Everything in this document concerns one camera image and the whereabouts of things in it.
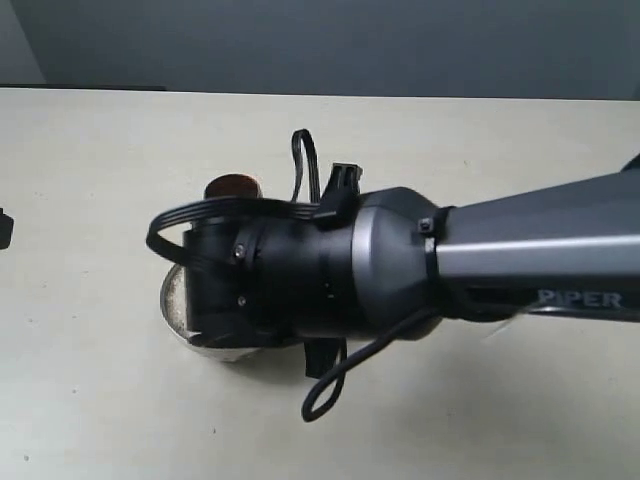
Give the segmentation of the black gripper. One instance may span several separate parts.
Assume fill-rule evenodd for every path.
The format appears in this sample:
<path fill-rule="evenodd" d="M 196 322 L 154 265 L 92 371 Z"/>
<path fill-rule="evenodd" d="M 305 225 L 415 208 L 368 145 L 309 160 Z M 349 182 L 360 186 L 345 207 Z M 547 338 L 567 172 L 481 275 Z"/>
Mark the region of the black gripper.
<path fill-rule="evenodd" d="M 304 339 L 287 326 L 255 324 L 240 314 L 207 315 L 197 326 L 189 327 L 189 345 L 225 363 L 300 344 L 304 346 L 305 375 L 314 379 L 334 366 L 345 347 L 341 339 Z"/>

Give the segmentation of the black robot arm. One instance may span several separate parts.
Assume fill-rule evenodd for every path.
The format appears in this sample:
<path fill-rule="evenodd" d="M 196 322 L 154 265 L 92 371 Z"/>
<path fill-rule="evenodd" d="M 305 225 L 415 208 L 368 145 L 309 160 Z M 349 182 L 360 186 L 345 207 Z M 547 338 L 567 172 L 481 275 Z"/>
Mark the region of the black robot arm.
<path fill-rule="evenodd" d="M 302 343 L 316 378 L 341 339 L 417 340 L 443 318 L 637 321 L 639 165 L 461 207 L 347 190 L 307 220 L 201 220 L 184 242 L 214 261 L 186 274 L 190 343 Z"/>

